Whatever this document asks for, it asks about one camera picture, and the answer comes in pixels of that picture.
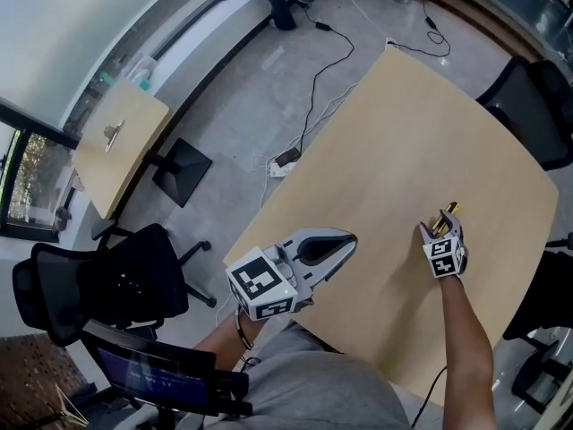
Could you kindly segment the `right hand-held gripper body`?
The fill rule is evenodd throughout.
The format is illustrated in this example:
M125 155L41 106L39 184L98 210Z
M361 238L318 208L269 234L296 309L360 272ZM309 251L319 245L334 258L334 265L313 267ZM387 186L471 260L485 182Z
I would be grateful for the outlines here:
M423 245L435 279L461 276L467 266L466 248L457 236L441 238Z

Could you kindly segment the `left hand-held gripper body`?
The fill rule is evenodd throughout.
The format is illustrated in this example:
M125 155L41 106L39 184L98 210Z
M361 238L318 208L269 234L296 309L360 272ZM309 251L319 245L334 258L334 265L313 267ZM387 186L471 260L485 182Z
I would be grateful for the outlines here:
M254 322L312 304L311 287L295 272L280 245L254 247L228 266L226 274L232 295Z

